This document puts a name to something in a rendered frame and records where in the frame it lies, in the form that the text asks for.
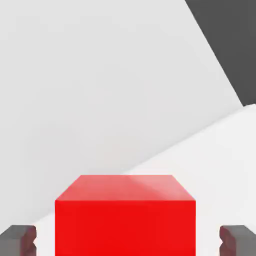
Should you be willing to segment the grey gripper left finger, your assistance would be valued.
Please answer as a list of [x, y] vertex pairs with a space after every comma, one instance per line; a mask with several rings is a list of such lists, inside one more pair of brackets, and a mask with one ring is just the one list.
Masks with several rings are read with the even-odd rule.
[[0, 234], [0, 256], [37, 256], [34, 225], [11, 225]]

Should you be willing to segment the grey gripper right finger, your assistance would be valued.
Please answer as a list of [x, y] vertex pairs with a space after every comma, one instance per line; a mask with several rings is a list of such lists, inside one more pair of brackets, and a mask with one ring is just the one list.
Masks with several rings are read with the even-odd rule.
[[244, 225], [222, 225], [219, 256], [256, 256], [256, 234]]

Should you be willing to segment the small red cube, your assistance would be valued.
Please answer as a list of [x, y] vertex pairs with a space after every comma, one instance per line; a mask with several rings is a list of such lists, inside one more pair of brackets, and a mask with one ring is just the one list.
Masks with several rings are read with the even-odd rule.
[[55, 256], [196, 256], [196, 201], [172, 175], [82, 175], [55, 200]]

